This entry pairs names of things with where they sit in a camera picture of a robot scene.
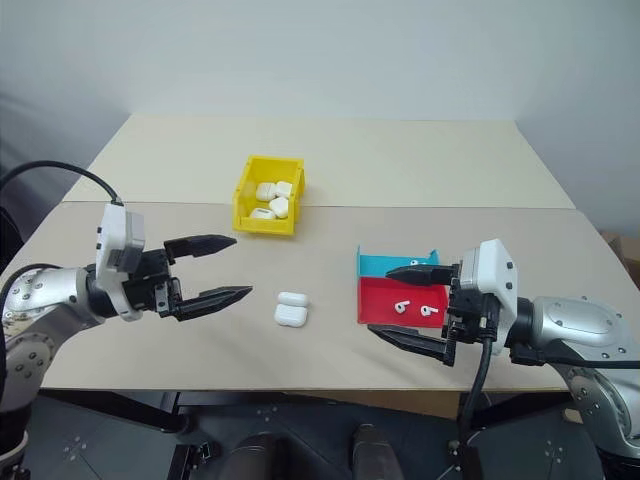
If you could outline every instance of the table leg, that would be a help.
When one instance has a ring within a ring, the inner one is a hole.
[[[165,433],[181,432],[190,425],[188,415],[169,413],[114,392],[42,389],[40,395],[88,408],[120,420],[155,428]]]
[[[471,428],[480,430],[518,420],[569,402],[573,402],[569,392],[521,393],[493,407],[477,410],[471,419]]]

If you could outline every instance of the white earbud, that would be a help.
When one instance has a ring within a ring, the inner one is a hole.
[[[396,312],[398,313],[404,313],[406,311],[406,307],[407,305],[409,305],[411,302],[409,300],[405,300],[404,302],[398,302],[394,305],[394,308],[396,309]]]
[[[420,307],[420,313],[423,317],[428,317],[432,313],[438,313],[438,309],[430,307],[429,305],[423,305]]]

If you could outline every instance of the cardboard box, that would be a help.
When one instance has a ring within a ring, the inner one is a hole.
[[[640,288],[640,238],[624,237],[614,232],[601,232],[601,235]]]

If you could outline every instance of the pant leg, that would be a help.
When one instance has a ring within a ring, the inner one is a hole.
[[[273,435],[246,438],[226,459],[219,480],[272,480],[275,453]]]
[[[354,480],[404,480],[396,454],[373,425],[361,425],[353,439]]]

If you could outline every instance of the gray wall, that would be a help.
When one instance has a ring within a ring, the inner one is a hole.
[[[86,165],[131,111],[516,119],[597,226],[640,224],[635,0],[0,5],[3,166]],[[70,182],[13,186],[26,232]]]

